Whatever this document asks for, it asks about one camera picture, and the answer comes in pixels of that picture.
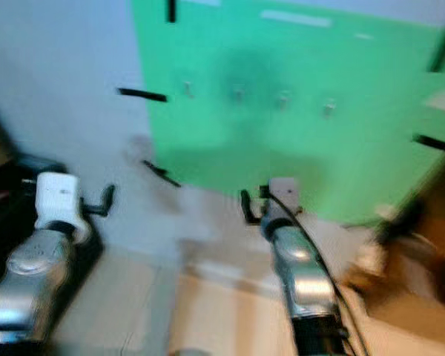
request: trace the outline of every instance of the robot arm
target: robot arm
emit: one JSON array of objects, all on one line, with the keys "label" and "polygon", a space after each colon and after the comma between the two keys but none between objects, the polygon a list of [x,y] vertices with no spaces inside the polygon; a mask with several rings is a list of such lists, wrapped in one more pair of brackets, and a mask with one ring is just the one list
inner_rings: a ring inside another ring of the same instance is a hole
[{"label": "robot arm", "polygon": [[[81,273],[76,255],[101,246],[82,213],[106,216],[114,190],[113,185],[105,190],[102,206],[88,206],[82,204],[75,176],[51,172],[38,176],[35,231],[8,257],[0,281],[0,355],[9,355],[4,351],[9,349],[24,353],[18,351],[23,345],[39,349],[46,341],[58,316],[56,301],[65,295],[63,287],[76,283]],[[81,256],[79,261],[92,256]]]},{"label": "robot arm", "polygon": [[[346,355],[343,339],[347,330],[341,323],[336,293],[329,275],[319,263],[309,237],[270,196],[276,196],[296,214],[298,190],[291,178],[271,179],[264,187],[265,213],[260,220],[263,236],[271,243],[274,270],[283,285],[286,307],[291,318],[294,342],[299,355]],[[241,193],[244,215],[250,196]]]}]

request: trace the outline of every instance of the white tape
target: white tape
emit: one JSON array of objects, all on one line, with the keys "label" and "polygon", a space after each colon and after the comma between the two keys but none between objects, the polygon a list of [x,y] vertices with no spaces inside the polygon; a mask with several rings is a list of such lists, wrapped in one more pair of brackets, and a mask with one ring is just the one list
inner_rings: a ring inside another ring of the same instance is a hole
[{"label": "white tape", "polygon": [[182,0],[185,2],[194,2],[195,4],[208,6],[221,6],[221,0]]},{"label": "white tape", "polygon": [[316,17],[301,15],[299,13],[289,13],[286,11],[264,10],[260,13],[262,19],[270,19],[282,22],[291,22],[295,24],[304,24],[315,27],[331,27],[332,20],[326,17]]},{"label": "white tape", "polygon": [[357,39],[374,39],[373,36],[368,35],[367,33],[355,33],[355,37]]}]

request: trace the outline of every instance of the green screen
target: green screen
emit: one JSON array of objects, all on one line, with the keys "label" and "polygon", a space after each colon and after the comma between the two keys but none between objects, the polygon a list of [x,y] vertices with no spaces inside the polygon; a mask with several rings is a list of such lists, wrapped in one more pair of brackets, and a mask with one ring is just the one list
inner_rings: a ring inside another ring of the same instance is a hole
[{"label": "green screen", "polygon": [[166,3],[134,0],[133,12],[146,90],[169,98],[148,110],[173,178],[236,195],[296,177],[307,210],[359,222],[399,204],[441,155],[412,135],[445,140],[445,112],[423,104],[445,88],[427,71],[443,29],[262,0],[179,1],[168,23]]}]

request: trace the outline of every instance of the black mount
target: black mount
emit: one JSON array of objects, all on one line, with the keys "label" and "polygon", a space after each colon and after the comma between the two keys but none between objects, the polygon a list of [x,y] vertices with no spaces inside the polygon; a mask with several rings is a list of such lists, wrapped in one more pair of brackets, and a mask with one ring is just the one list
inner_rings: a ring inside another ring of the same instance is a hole
[{"label": "black mount", "polygon": [[82,212],[87,215],[99,215],[106,217],[109,215],[109,210],[113,204],[113,194],[116,190],[114,184],[108,185],[102,192],[102,204],[101,205],[86,205],[81,204]]},{"label": "black mount", "polygon": [[240,207],[244,213],[244,220],[247,225],[259,225],[260,218],[255,217],[251,209],[251,195],[247,190],[240,191]]},{"label": "black mount", "polygon": [[150,170],[152,172],[154,172],[158,177],[160,177],[161,179],[165,180],[166,182],[170,183],[172,186],[177,187],[177,188],[181,188],[181,184],[179,184],[176,180],[171,179],[168,176],[168,171],[166,169],[163,168],[159,168],[156,167],[152,162],[147,161],[146,159],[144,159],[142,161],[142,163],[144,165],[146,165],[148,168],[150,168]]}]

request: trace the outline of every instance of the black cable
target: black cable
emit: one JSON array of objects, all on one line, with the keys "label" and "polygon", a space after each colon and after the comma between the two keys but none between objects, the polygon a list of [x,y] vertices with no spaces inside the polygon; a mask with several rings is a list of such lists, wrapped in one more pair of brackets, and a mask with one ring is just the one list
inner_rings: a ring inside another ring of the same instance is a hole
[{"label": "black cable", "polygon": [[369,356],[369,350],[366,346],[366,342],[364,340],[363,335],[361,334],[361,331],[359,329],[359,325],[356,322],[355,316],[352,313],[352,310],[349,306],[349,304],[346,302],[345,297],[341,294],[340,289],[338,288],[336,282],[334,281],[334,278],[331,274],[331,272],[329,271],[328,266],[326,265],[325,260],[323,259],[323,256],[320,253],[320,249],[317,247],[317,245],[314,243],[313,239],[310,237],[309,233],[306,231],[306,229],[302,226],[302,224],[300,224],[300,222],[298,221],[298,219],[295,217],[295,215],[290,211],[289,208],[287,208],[285,206],[285,204],[283,204],[283,202],[277,198],[275,195],[273,195],[272,193],[268,193],[268,197],[272,200],[274,200],[281,208],[282,210],[290,217],[290,220],[297,226],[297,228],[300,229],[300,232],[305,235],[305,238],[307,239],[307,241],[309,242],[309,244],[312,246],[312,248],[316,251],[317,253],[317,262],[319,262],[319,264],[321,265],[321,267],[324,269],[324,271],[326,272],[326,275],[328,276],[328,278],[330,279],[330,282],[333,285],[333,289],[334,292],[338,298],[338,300],[344,305],[346,311],[348,312],[349,315],[349,319],[351,320],[356,334],[357,334],[357,338],[360,341],[361,346],[363,347],[363,353],[365,356]]}]

